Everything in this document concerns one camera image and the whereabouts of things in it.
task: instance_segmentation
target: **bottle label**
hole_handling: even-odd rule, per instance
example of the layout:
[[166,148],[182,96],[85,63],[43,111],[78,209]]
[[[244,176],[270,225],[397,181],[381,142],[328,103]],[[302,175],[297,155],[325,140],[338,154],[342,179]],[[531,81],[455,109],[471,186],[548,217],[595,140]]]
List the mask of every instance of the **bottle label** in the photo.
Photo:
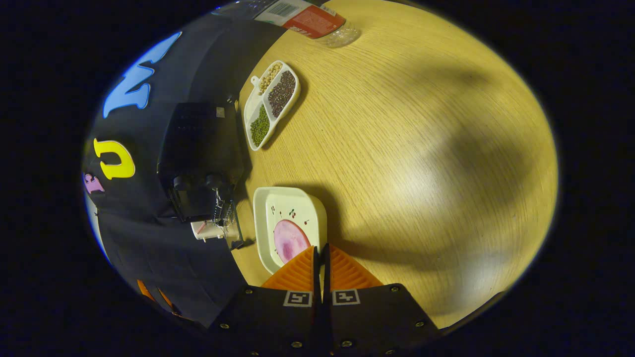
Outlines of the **bottle label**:
[[276,1],[255,20],[294,30],[312,39],[330,34],[346,21],[344,17],[325,6],[318,8],[304,0]]

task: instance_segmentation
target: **black bean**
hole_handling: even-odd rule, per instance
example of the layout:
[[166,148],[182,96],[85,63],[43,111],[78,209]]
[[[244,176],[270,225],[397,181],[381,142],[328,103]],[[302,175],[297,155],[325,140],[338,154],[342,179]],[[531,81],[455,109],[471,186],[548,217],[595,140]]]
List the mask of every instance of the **black bean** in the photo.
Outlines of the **black bean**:
[[269,103],[271,104],[271,110],[273,115],[277,118],[280,112],[284,109],[286,104],[293,95],[295,89],[295,78],[289,71],[284,71],[280,75],[280,82],[269,93]]

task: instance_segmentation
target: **square plate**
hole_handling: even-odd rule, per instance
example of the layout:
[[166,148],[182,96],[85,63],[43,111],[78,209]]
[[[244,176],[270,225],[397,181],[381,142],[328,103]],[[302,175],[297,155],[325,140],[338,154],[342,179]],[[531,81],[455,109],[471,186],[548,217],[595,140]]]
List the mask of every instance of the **square plate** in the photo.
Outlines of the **square plate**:
[[320,200],[295,187],[259,187],[253,195],[256,245],[262,265],[274,274],[284,265],[277,254],[274,228],[281,220],[295,223],[318,253],[326,244],[326,210]]

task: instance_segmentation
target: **white divided tray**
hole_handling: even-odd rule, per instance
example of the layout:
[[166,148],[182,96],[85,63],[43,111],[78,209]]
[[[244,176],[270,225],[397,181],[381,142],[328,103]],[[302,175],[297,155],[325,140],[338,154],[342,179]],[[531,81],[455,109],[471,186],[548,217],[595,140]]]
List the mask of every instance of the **white divided tray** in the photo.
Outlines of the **white divided tray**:
[[320,200],[295,187],[259,187],[253,195],[256,245],[262,265],[274,274],[284,263],[276,251],[274,228],[281,220],[297,225],[321,252],[326,244],[326,210]]
[[[258,92],[260,91],[260,88],[259,88],[260,78],[263,78],[264,76],[266,76],[269,69],[276,63],[282,64],[282,68],[276,74],[276,77],[274,77],[274,79],[271,81],[271,84],[269,84],[269,86],[264,91],[264,93],[262,93],[262,95],[258,95]],[[273,90],[273,88],[278,83],[280,83],[280,78],[282,76],[282,73],[285,71],[289,71],[291,72],[291,75],[293,75],[293,78],[295,79],[295,88],[293,90],[293,94],[291,95],[291,98],[286,103],[286,105],[284,106],[283,110],[280,112],[278,117],[275,118],[272,113],[271,105],[269,104],[268,96],[271,90]],[[298,100],[298,97],[300,94],[300,81],[298,80],[298,76],[291,69],[291,67],[289,67],[286,63],[280,60],[277,60],[271,63],[260,78],[258,78],[257,76],[251,77],[253,90],[251,91],[251,94],[249,95],[249,98],[247,99],[247,103],[245,103],[244,105],[244,111],[243,111],[244,129],[245,129],[245,132],[247,133],[247,140],[249,140],[249,147],[251,147],[251,149],[254,151],[260,150],[260,148],[267,142],[267,140],[271,137],[271,134],[274,132],[274,129],[278,121],[280,121],[280,119],[282,119],[285,115],[287,115],[287,113],[289,113],[291,107],[293,107],[293,104],[295,104],[295,102]],[[263,104],[265,105],[265,110],[267,111],[267,117],[269,118],[269,131],[267,132],[265,138],[262,139],[262,142],[260,143],[260,145],[256,146],[254,145],[253,139],[251,138],[251,124],[256,119],[258,119],[258,114],[260,113],[260,106]]]

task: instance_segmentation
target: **yellow letter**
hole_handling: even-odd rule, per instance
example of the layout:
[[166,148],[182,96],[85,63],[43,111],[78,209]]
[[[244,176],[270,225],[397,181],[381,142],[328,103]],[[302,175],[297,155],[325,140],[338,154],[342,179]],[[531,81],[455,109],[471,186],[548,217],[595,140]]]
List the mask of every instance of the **yellow letter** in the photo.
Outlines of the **yellow letter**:
[[135,164],[132,162],[132,156],[121,143],[113,140],[97,141],[95,139],[93,146],[95,146],[95,154],[98,158],[101,158],[105,152],[114,152],[121,160],[119,165],[106,165],[103,161],[100,162],[102,171],[107,179],[112,180],[113,177],[125,179],[135,174]]

